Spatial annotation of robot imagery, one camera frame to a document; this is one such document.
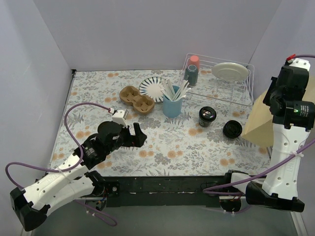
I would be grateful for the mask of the brown paper bag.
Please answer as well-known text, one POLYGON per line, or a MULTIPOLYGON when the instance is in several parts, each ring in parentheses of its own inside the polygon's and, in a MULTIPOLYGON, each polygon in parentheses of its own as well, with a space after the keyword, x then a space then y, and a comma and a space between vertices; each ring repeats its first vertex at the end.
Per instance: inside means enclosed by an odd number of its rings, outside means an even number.
POLYGON ((241 137, 261 148, 268 148, 273 145, 273 116, 269 111, 269 106, 263 103, 263 99, 268 89, 264 91, 256 100, 252 107, 241 137))

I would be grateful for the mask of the black coffee cup lid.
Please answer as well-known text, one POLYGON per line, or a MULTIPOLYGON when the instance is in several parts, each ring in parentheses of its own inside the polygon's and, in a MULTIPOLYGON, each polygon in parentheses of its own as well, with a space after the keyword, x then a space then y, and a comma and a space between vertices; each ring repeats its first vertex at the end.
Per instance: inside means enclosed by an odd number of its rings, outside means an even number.
POLYGON ((210 119, 212 117, 217 118, 217 112, 215 111, 214 108, 210 106, 205 106, 200 109, 199 116, 202 116, 205 119, 210 119))

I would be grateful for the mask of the dark paper coffee cup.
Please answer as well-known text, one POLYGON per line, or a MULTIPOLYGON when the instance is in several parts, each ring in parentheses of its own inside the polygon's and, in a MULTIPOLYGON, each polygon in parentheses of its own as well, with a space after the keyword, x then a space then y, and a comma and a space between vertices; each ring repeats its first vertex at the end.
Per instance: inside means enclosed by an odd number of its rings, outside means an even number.
POLYGON ((211 123, 215 120, 215 117, 212 117, 210 119, 205 119, 204 117, 199 117, 199 125, 202 127, 209 127, 211 123))

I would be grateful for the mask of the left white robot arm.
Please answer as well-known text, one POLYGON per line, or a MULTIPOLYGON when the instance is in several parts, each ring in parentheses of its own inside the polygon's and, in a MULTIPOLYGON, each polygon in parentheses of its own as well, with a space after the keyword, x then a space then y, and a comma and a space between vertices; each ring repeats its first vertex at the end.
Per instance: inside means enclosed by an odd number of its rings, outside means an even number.
POLYGON ((40 226, 47 217, 69 202, 88 195, 107 197, 111 187, 93 168, 120 147, 140 148, 145 135, 138 123, 135 133, 113 121, 105 121, 67 160, 34 184, 10 192, 11 204, 25 231, 40 226))

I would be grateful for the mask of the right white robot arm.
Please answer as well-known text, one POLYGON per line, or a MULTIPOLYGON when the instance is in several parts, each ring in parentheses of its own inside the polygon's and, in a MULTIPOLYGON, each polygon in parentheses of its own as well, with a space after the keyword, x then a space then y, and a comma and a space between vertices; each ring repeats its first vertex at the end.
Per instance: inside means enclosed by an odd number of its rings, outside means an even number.
POLYGON ((223 191, 234 195, 245 194, 249 205, 303 212, 305 204, 298 199, 297 177, 303 147, 315 121, 315 105, 304 101, 303 96, 309 81, 310 64, 299 60, 297 64, 284 65, 263 99, 273 116, 273 148, 271 172, 264 182, 247 179, 248 174, 229 170, 223 182, 223 191))

